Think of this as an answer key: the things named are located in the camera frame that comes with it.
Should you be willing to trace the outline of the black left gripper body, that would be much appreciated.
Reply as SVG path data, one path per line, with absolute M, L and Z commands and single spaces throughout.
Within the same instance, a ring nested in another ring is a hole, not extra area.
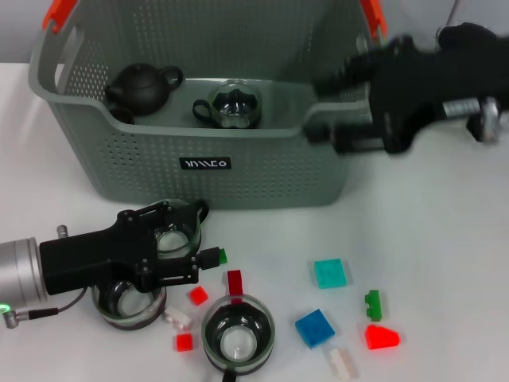
M 39 245 L 42 278 L 50 295 L 112 281 L 127 281 L 148 292 L 158 286 L 157 216 L 138 211 L 118 214 L 104 230 L 51 240 Z

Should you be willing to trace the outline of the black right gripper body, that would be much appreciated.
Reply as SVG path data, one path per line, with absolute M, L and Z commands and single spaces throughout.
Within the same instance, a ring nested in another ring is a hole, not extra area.
M 408 151 L 431 123 L 460 117 L 476 141 L 494 142 L 508 109 L 508 40 L 387 59 L 371 82 L 370 105 L 389 154 Z

